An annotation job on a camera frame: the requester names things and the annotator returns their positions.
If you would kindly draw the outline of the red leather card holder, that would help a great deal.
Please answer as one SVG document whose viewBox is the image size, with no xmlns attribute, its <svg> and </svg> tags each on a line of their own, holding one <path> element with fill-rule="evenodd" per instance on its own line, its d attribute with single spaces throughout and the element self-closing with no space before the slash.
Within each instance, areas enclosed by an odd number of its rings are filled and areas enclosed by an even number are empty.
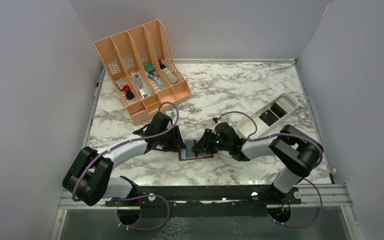
<svg viewBox="0 0 384 240">
<path fill-rule="evenodd" d="M 199 140 L 199 138 L 187 138 L 187 139 Z M 198 152 L 195 152 L 195 154 L 189 155 L 185 152 L 185 149 L 181 149 L 178 153 L 178 160 L 179 161 L 201 160 L 201 159 L 209 159 L 209 158 L 213 158 L 213 157 L 214 157 L 213 154 L 198 153 Z"/>
</svg>

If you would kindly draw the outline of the black credit card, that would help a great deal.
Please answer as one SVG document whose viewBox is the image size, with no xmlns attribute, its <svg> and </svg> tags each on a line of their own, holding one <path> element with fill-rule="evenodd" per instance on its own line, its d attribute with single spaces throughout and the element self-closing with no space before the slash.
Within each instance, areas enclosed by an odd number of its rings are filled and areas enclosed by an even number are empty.
<svg viewBox="0 0 384 240">
<path fill-rule="evenodd" d="M 194 151 L 194 146 L 198 142 L 197 139 L 185 139 L 184 144 L 186 146 L 185 152 L 187 155 L 194 155 L 196 152 Z"/>
</svg>

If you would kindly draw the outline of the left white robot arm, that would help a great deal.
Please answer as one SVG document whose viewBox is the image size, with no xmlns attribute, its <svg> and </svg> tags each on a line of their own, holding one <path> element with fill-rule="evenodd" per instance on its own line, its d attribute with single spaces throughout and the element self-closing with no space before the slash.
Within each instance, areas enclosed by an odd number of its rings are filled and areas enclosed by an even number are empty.
<svg viewBox="0 0 384 240">
<path fill-rule="evenodd" d="M 118 198 L 124 205 L 132 205 L 137 200 L 136 184 L 124 176 L 112 177 L 111 173 L 130 159 L 157 148 L 163 152 L 186 149 L 179 127 L 162 112 L 156 113 L 149 124 L 120 143 L 100 149 L 82 148 L 65 175 L 62 187 L 76 201 L 88 206 L 105 198 Z"/>
</svg>

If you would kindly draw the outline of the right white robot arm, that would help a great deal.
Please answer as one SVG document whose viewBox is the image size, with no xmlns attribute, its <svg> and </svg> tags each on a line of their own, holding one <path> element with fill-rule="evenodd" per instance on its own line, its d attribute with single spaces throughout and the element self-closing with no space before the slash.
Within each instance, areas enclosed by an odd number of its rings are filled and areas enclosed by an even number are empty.
<svg viewBox="0 0 384 240">
<path fill-rule="evenodd" d="M 320 143 L 289 124 L 273 135 L 246 139 L 239 137 L 228 123 L 222 122 L 214 130 L 206 129 L 191 149 L 210 155 L 225 151 L 239 162 L 277 156 L 284 168 L 268 190 L 269 199 L 276 204 L 288 198 L 293 186 L 310 175 L 321 163 L 324 154 Z"/>
</svg>

